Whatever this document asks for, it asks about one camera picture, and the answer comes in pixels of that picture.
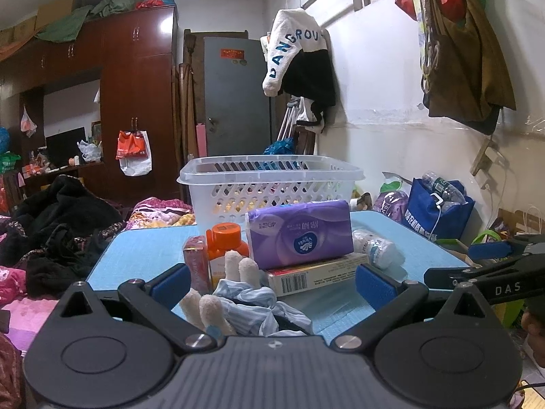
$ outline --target blue table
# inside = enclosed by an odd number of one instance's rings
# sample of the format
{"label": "blue table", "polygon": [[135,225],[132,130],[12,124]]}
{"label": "blue table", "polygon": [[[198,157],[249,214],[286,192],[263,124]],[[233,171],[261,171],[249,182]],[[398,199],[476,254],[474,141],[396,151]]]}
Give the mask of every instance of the blue table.
{"label": "blue table", "polygon": [[[435,244],[412,230],[373,211],[352,212],[352,229],[368,229],[393,241],[405,257],[401,266],[385,272],[398,281],[423,281],[430,267],[465,266]],[[119,234],[103,253],[89,275],[96,291],[117,289],[131,278],[151,280],[176,263],[183,262],[182,247],[188,237],[198,235],[197,226],[128,230]],[[282,300],[312,319],[314,332],[329,343],[334,337],[373,313],[356,292],[354,281],[344,281]],[[173,312],[183,317],[176,306]]]}

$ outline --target orange bottle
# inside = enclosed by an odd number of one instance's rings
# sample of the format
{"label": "orange bottle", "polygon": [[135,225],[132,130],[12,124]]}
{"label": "orange bottle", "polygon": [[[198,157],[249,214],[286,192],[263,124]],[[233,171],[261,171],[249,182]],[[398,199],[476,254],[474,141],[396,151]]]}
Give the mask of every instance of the orange bottle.
{"label": "orange bottle", "polygon": [[242,241],[242,231],[236,223],[220,223],[206,231],[206,245],[208,247],[208,259],[212,288],[220,279],[225,278],[225,253],[236,251],[243,257],[250,256],[248,245]]}

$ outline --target black monitor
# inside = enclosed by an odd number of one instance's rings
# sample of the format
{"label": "black monitor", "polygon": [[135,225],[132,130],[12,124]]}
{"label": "black monitor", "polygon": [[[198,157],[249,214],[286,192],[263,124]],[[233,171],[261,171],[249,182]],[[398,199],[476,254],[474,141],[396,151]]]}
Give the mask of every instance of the black monitor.
{"label": "black monitor", "polygon": [[61,168],[68,165],[68,160],[76,155],[80,156],[80,149],[77,143],[86,140],[85,128],[79,127],[71,131],[57,133],[45,139],[49,160],[56,167]]}

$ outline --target green cloth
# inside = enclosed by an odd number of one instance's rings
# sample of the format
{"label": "green cloth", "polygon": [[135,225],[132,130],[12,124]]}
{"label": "green cloth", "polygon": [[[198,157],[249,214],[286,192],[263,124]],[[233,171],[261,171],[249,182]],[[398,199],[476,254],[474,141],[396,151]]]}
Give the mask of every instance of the green cloth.
{"label": "green cloth", "polygon": [[91,14],[107,17],[113,13],[132,11],[140,1],[141,0],[102,0],[94,7]]}
{"label": "green cloth", "polygon": [[54,43],[74,41],[92,8],[93,6],[83,6],[74,9],[72,13],[48,24],[34,36],[40,40],[52,41]]}

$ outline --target clear white plastic basket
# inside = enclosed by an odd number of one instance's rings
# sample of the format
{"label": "clear white plastic basket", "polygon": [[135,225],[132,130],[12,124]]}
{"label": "clear white plastic basket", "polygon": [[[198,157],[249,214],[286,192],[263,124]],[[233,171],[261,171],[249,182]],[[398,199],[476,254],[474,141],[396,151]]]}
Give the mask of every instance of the clear white plastic basket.
{"label": "clear white plastic basket", "polygon": [[243,223],[246,212],[292,203],[350,200],[363,170],[319,155],[237,155],[195,158],[180,171],[189,185],[201,232]]}

